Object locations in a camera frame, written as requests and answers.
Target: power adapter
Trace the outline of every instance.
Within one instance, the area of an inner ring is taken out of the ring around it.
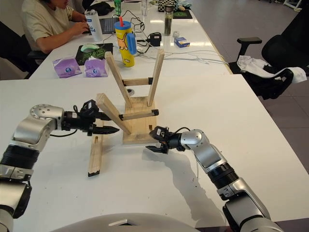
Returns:
[[[160,32],[151,33],[148,37],[150,38],[147,39],[146,41],[150,43],[151,46],[153,47],[160,46],[160,42],[162,40],[162,35]]]

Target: person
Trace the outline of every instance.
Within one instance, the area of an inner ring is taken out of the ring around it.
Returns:
[[[24,0],[22,18],[26,38],[34,51],[45,54],[88,31],[84,14],[68,6],[69,0]],[[70,28],[69,21],[76,22]]]

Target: black bag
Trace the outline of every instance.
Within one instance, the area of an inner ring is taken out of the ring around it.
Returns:
[[[97,4],[94,4],[90,6],[93,3],[94,0],[83,0],[83,8],[87,11],[95,10],[97,11],[99,16],[107,15],[109,12],[113,11],[115,9],[114,7],[111,7],[107,2],[99,2]]]

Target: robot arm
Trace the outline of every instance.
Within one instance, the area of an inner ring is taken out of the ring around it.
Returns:
[[[71,129],[92,134],[110,134],[114,127],[97,127],[96,118],[110,120],[98,111],[94,100],[84,103],[80,112],[40,104],[32,107],[19,123],[0,162],[0,232],[13,231],[13,218],[23,215],[30,199],[33,165],[53,130]]]
[[[269,212],[248,184],[235,173],[221,152],[209,142],[199,129],[183,133],[169,132],[168,128],[156,127],[150,135],[161,147],[147,146],[153,152],[168,153],[169,149],[192,150],[204,172],[217,187],[222,200],[227,202],[223,212],[235,232],[282,232],[270,220]]]

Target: beige t-shirt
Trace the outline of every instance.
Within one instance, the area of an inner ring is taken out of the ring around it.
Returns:
[[[24,0],[21,11],[26,38],[31,49],[37,51],[38,38],[58,35],[70,28],[74,10],[69,6],[52,10],[41,0]]]

